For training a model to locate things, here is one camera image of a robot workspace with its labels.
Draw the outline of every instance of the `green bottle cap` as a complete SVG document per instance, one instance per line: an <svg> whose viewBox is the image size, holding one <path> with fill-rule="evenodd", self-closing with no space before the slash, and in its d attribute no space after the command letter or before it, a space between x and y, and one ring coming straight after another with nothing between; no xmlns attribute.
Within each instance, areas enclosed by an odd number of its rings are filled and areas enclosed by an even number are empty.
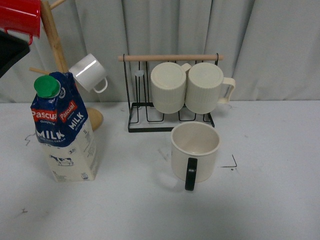
<svg viewBox="0 0 320 240"><path fill-rule="evenodd" d="M60 91L59 82L49 75L38 77L33 86L40 98L53 98Z"/></svg>

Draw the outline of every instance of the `white mug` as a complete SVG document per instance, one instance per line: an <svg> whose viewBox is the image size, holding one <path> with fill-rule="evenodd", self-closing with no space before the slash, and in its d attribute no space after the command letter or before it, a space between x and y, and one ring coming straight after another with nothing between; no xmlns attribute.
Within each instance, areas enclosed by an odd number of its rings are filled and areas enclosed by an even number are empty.
<svg viewBox="0 0 320 240"><path fill-rule="evenodd" d="M227 96L219 98L222 84L230 85L230 90ZM196 114L210 113L217 103L226 104L230 101L235 86L235 80L224 77L217 65L209 62L198 63L188 73L185 105Z"/></svg>
<svg viewBox="0 0 320 240"><path fill-rule="evenodd" d="M163 62L152 70L152 102L159 112L173 114L184 106L186 72L190 68L188 63L180 66L174 62Z"/></svg>
<svg viewBox="0 0 320 240"><path fill-rule="evenodd" d="M209 124L191 121L172 129L171 167L185 181L186 190L194 190L195 183L212 175L219 146L220 136Z"/></svg>
<svg viewBox="0 0 320 240"><path fill-rule="evenodd" d="M69 72L73 74L74 79L88 92L92 89L100 94L108 86L107 72L100 62L90 53L83 59L73 65ZM102 89L97 90L95 86L104 80L105 85Z"/></svg>

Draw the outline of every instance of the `wooden mug tree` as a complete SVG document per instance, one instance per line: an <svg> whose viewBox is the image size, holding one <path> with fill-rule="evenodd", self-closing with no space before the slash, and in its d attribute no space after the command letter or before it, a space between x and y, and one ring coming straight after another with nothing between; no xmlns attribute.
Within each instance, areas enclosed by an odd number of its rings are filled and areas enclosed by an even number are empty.
<svg viewBox="0 0 320 240"><path fill-rule="evenodd" d="M41 20L43 23L44 31L48 38L57 70L61 73L67 73L69 71L69 68L64 56L54 17L52 15L52 9L56 8L65 1L66 0L57 0L51 5L47 0L41 1ZM48 71L43 71L32 67L30 67L30 71L38 72L41 74L49 74ZM87 107L86 109L89 115L92 129L96 130L103 122L103 115L101 114L101 112L94 108Z"/></svg>

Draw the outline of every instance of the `cream mug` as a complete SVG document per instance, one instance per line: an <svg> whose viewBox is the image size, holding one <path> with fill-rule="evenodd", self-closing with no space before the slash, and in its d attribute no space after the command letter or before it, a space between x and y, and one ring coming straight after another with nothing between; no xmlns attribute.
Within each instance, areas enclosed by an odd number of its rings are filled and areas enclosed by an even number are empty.
<svg viewBox="0 0 320 240"><path fill-rule="evenodd" d="M174 127L170 137L172 170L185 181L185 190L193 191L195 183L207 180L214 171L220 136L211 125L191 121Z"/></svg>
<svg viewBox="0 0 320 240"><path fill-rule="evenodd" d="M222 84L230 85L230 90L227 96L219 98ZM217 65L209 62L198 63L188 73L185 105L196 114L210 113L217 103L226 104L230 101L235 86L235 80L224 77Z"/></svg>
<svg viewBox="0 0 320 240"><path fill-rule="evenodd" d="M163 62L151 72L151 92L154 107L161 113L173 114L185 104L186 72L191 65L180 66L174 62Z"/></svg>

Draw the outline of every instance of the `milk carton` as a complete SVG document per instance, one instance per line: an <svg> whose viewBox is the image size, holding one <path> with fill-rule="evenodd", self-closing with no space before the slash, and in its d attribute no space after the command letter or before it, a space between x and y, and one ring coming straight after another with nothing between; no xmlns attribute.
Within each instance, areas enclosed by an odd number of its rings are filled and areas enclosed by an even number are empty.
<svg viewBox="0 0 320 240"><path fill-rule="evenodd" d="M96 142L72 73L53 72L34 82L35 135L57 182L94 180Z"/></svg>

